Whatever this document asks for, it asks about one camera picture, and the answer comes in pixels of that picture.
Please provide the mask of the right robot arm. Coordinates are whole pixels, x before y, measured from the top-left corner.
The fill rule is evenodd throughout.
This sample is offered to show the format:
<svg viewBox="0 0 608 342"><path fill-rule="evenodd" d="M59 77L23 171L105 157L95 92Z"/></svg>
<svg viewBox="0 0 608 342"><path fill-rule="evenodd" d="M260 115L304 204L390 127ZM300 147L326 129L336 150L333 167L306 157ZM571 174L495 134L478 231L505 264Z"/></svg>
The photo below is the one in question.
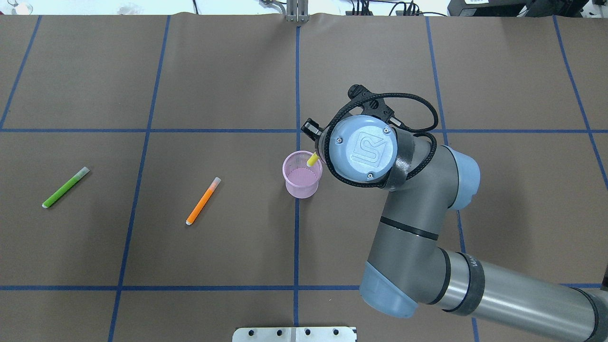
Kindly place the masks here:
<svg viewBox="0 0 608 342"><path fill-rule="evenodd" d="M351 115L302 132L339 181L388 191L359 293L367 305L409 318L420 304L563 342L607 340L606 292L551 284L438 246L445 215L471 202L473 158L430 130L395 118Z"/></svg>

